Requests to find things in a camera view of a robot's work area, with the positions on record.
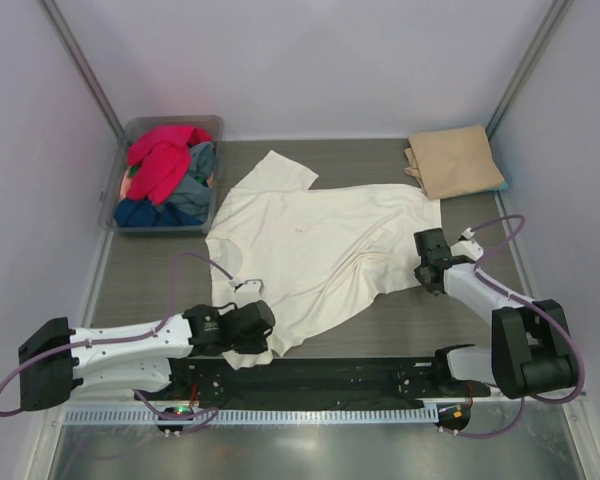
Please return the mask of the white t shirt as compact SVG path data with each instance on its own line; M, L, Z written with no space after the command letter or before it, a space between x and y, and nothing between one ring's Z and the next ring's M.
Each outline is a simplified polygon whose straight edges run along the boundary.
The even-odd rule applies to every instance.
M212 301L260 280L275 317L264 352L225 353L234 368L268 364L354 317L380 294L417 286L414 235L442 225L437 200L405 184L315 189L308 167L270 151L227 194L206 245Z

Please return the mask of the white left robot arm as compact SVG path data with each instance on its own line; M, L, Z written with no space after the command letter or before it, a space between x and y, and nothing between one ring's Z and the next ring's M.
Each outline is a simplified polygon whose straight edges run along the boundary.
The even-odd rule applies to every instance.
M160 392L180 379L178 361L226 352L259 354L275 325L262 300L193 306L167 320L115 328L47 321L18 349L20 407L46 410L96 391Z

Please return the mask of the grey blue t shirt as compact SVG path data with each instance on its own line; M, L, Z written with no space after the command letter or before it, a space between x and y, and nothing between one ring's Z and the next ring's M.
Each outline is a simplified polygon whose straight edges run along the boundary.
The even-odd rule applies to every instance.
M208 218L211 178L216 167L215 146L202 142L189 148L190 165L168 202L200 224Z

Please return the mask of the dark blue t shirt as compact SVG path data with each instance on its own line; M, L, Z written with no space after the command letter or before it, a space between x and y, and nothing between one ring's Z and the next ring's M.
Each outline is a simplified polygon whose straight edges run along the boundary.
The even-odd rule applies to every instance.
M149 199L142 201L123 199L116 207L113 218L119 227L125 228L182 227L201 224L197 218L186 214L172 203L158 207Z

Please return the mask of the right aluminium frame post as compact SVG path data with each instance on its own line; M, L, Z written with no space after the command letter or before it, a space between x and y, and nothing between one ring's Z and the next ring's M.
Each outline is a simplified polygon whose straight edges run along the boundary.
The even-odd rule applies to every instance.
M522 92L573 3L573 0L551 2L487 123L485 131L488 139L497 132L509 109Z

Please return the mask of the folded light blue t shirt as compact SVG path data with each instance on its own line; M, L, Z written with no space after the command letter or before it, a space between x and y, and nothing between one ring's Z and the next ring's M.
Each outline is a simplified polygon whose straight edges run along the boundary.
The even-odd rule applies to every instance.
M509 188L509 184L507 182L503 182L500 186L493 189L494 192L506 191Z

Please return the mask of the peach pink garment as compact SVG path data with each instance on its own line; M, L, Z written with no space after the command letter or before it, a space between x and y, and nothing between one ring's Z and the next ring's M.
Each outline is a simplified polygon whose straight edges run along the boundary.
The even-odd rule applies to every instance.
M124 175L121 180L121 185L120 185L120 190L119 190L119 199L120 200L124 200L127 197L128 191L131 186L131 182L132 182L132 177L130 176L130 170L127 169L124 172Z

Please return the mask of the clear plastic bin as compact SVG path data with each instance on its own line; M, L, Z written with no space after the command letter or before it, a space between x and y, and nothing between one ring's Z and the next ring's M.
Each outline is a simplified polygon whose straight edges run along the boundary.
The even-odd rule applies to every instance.
M118 143L100 224L127 235L205 235L219 207L224 121L137 117Z

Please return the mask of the round black base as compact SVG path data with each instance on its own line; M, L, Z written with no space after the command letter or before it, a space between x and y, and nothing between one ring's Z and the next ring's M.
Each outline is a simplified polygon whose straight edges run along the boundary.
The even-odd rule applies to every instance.
M194 410L189 406L167 407L157 415L156 426L165 436L179 437L187 426L192 425L190 417Z
M437 407L438 421L436 427L441 430L454 431L464 430L471 419L471 407L468 404L443 404Z

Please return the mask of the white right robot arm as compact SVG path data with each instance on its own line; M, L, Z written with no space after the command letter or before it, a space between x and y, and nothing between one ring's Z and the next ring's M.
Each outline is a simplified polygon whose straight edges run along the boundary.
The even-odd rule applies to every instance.
M584 387L584 362L571 339L562 306L522 295L486 274L484 250L468 229L450 246L440 228L414 234L420 265L415 278L429 293L446 295L490 327L488 348L457 345L434 354L443 382L477 381L509 399L557 404Z

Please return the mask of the red t shirt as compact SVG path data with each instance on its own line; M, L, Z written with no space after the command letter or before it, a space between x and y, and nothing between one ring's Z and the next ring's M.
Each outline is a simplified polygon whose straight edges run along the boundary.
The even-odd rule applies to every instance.
M165 203L188 170L189 148L211 140L206 130L191 125L162 125L141 136L127 154L129 167L140 166L127 197Z

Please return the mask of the right round black base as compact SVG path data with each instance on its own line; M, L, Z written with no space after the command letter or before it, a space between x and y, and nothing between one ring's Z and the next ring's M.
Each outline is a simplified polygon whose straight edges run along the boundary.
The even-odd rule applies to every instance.
M436 427L441 430L454 431L464 430L471 419L471 407L468 404L443 404L437 407L438 421Z

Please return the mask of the folded beige t shirt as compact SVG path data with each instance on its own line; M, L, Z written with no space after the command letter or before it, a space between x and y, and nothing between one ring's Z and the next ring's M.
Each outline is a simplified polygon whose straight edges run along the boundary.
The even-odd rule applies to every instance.
M431 200L493 191L506 182L482 125L422 132L408 138L405 173Z

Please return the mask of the aluminium frame post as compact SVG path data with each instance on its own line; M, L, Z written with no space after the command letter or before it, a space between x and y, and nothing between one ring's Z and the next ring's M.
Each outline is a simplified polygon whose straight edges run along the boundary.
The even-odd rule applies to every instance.
M84 54L77 38L54 0L39 0L38 5L46 16L51 28L65 49L71 63L84 82L88 92L95 101L115 139L119 141L124 134L124 128L114 108L104 92L97 76Z
M485 131L488 139L497 132L509 109L522 92L573 3L573 0L551 2L487 123Z

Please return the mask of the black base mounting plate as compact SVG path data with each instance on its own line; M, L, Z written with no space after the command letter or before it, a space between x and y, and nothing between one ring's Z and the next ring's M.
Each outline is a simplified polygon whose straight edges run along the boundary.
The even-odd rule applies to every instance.
M486 398L490 388L446 376L432 357L276 359L235 370L221 359L175 363L156 396L194 399L202 408L253 411L417 409L426 399Z

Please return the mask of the left round black base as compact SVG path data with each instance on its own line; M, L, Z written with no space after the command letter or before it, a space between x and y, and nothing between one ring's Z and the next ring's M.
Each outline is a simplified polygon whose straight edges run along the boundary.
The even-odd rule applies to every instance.
M192 425L190 417L194 410L189 406L167 407L157 415L156 426L165 436L179 437L187 426Z

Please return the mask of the left aluminium frame post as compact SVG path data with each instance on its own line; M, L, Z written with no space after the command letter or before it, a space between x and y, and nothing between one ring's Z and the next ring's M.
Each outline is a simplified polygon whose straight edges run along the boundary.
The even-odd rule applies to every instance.
M97 76L84 54L77 38L54 0L39 0L38 5L46 16L51 28L65 49L71 63L84 82L88 92L95 101L115 139L119 141L124 134L124 128L114 108L104 92Z

